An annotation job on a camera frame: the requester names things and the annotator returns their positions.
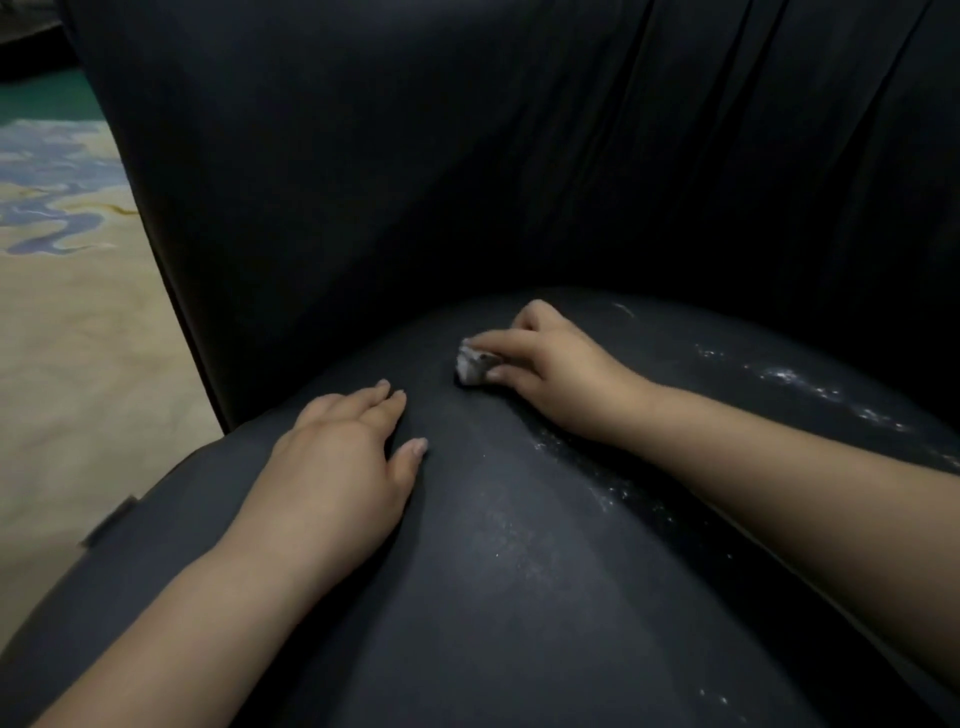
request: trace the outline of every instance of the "black cushion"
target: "black cushion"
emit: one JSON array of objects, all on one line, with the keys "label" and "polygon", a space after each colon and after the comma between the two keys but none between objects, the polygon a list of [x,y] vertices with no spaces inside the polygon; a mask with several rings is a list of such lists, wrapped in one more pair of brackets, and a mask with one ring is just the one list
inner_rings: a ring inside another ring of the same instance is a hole
[{"label": "black cushion", "polygon": [[227,429],[545,284],[803,339],[960,423],[960,4],[63,0]]},{"label": "black cushion", "polygon": [[[382,376],[410,394],[398,441],[431,441],[419,486],[396,537],[294,633],[238,725],[936,722],[865,637],[682,487],[503,392],[454,384],[460,339],[533,295],[397,328],[175,468],[10,643],[0,724],[28,724],[216,543],[309,398]],[[656,381],[960,469],[947,427],[773,333],[634,297],[543,295]]]}]

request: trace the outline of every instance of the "forearm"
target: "forearm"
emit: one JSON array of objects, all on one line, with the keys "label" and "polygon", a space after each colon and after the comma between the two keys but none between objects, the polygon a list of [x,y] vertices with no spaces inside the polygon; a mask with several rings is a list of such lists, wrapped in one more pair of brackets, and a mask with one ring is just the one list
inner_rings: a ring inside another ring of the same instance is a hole
[{"label": "forearm", "polygon": [[679,390],[635,412],[620,445],[960,688],[960,478]]},{"label": "forearm", "polygon": [[310,602],[282,570],[214,548],[36,726],[227,725]]}]

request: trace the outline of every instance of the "black fabric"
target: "black fabric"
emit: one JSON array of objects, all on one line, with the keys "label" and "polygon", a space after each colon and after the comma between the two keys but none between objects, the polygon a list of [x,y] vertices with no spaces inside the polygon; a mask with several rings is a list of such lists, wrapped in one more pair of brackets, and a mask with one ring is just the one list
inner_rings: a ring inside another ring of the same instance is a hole
[{"label": "black fabric", "polygon": [[[532,295],[393,330],[179,465],[11,642],[0,724],[27,725],[213,546],[310,397],[382,376],[410,394],[396,440],[431,441],[418,488],[396,537],[294,633],[236,725],[935,724],[832,607],[682,487],[502,392],[454,384],[461,337]],[[656,381],[960,470],[945,425],[769,332],[633,297],[543,295]],[[914,688],[937,696],[928,678]]]},{"label": "black fabric", "polygon": [[960,421],[960,6],[65,0],[227,429],[464,295],[787,332]]}]

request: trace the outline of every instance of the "green floor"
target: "green floor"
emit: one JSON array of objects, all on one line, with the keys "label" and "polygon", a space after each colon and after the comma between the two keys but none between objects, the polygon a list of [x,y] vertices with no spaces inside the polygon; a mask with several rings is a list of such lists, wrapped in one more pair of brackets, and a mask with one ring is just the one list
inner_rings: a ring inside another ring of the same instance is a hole
[{"label": "green floor", "polygon": [[90,84],[79,68],[14,84],[0,84],[0,126],[13,119],[85,121],[103,118]]}]

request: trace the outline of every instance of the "floor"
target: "floor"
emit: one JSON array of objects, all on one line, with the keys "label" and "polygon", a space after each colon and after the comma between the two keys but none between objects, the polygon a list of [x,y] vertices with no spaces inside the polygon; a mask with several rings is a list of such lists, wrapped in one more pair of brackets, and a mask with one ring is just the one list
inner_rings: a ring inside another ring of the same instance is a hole
[{"label": "floor", "polygon": [[2,646],[94,525],[220,430],[82,73],[0,85],[0,109]]}]

